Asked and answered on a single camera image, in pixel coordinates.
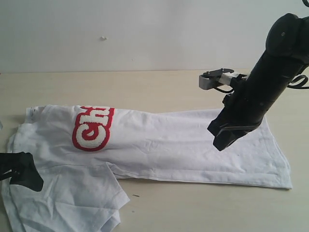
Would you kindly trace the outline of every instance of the black cable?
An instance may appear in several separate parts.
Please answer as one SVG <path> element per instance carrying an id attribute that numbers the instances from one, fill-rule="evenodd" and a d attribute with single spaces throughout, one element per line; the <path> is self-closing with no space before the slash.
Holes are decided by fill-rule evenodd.
<path id="1" fill-rule="evenodd" d="M 219 91 L 219 92 L 221 92 L 221 93 L 231 93 L 231 92 L 233 92 L 233 91 L 234 91 L 233 89 L 228 90 L 228 91 L 225 91 L 225 90 L 220 89 L 220 88 L 217 88 L 217 87 L 214 87 L 214 89 L 215 89 L 215 90 L 217 90 L 217 91 Z"/>
<path id="2" fill-rule="evenodd" d="M 309 89 L 309 86 L 304 85 L 308 82 L 309 78 L 306 75 L 300 75 L 296 78 L 294 78 L 290 83 L 294 84 L 298 81 L 302 80 L 299 84 L 297 85 L 288 85 L 288 88 L 293 88 L 293 89 Z"/>
<path id="3" fill-rule="evenodd" d="M 309 7 L 309 2 L 307 0 L 303 0 L 305 6 Z"/>

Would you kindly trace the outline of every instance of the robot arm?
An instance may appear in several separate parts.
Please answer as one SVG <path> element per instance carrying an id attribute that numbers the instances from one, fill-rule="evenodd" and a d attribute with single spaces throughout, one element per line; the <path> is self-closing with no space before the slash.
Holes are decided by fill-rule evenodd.
<path id="1" fill-rule="evenodd" d="M 287 88 L 302 87 L 308 78 L 300 75 L 309 66 L 309 17 L 286 14 L 269 31 L 266 50 L 246 76 L 220 69 L 199 77 L 202 89 L 229 85 L 232 91 L 224 97 L 224 108 L 208 126 L 214 135 L 213 145 L 223 150 L 238 138 L 258 128 L 265 113 Z"/>

